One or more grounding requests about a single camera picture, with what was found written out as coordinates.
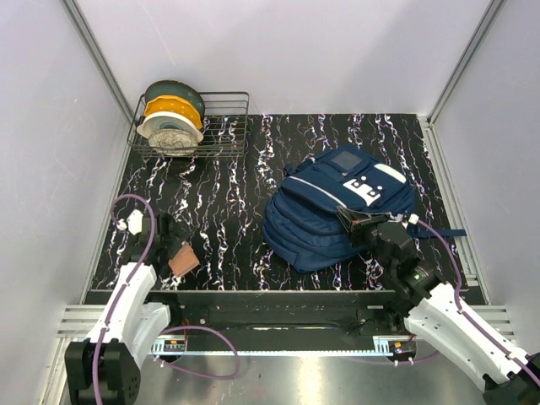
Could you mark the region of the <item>navy blue student backpack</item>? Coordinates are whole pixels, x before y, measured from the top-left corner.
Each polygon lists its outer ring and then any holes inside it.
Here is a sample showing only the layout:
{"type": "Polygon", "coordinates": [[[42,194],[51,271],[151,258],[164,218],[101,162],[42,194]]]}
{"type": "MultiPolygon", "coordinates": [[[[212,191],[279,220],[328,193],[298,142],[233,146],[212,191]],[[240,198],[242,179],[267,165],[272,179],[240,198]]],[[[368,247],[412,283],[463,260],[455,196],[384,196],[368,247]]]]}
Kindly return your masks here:
{"type": "Polygon", "coordinates": [[[367,216],[409,215],[416,192],[409,179],[353,145],[328,149],[287,166],[262,221],[263,238],[299,273],[312,273],[365,251],[338,218],[347,208],[367,216]]]}

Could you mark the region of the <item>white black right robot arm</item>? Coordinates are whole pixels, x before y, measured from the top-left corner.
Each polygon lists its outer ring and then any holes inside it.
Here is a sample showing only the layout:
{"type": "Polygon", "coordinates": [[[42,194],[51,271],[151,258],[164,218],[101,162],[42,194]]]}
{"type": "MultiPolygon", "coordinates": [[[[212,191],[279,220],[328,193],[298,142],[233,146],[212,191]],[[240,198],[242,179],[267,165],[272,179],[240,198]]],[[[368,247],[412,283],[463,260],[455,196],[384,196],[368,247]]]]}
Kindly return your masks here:
{"type": "Polygon", "coordinates": [[[408,226],[442,235],[415,214],[368,214],[340,207],[337,217],[351,242],[365,246],[386,269],[397,302],[383,313],[393,334],[406,331],[429,343],[482,389],[487,404],[537,404],[539,356],[529,354],[488,324],[452,284],[419,257],[408,226]]]}

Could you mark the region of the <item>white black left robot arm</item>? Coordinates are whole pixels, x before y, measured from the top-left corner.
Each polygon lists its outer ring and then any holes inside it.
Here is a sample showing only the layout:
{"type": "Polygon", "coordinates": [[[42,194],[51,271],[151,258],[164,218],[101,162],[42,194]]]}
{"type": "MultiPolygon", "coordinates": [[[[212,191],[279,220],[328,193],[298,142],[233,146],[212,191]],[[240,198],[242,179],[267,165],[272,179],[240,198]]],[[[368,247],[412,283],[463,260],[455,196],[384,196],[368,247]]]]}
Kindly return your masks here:
{"type": "Polygon", "coordinates": [[[186,244],[189,230],[168,213],[152,219],[138,210],[127,219],[132,234],[120,260],[116,286],[98,321],[64,354],[73,404],[133,404],[141,368],[159,334],[176,332],[182,314],[169,300],[149,300],[158,276],[186,244]]]}

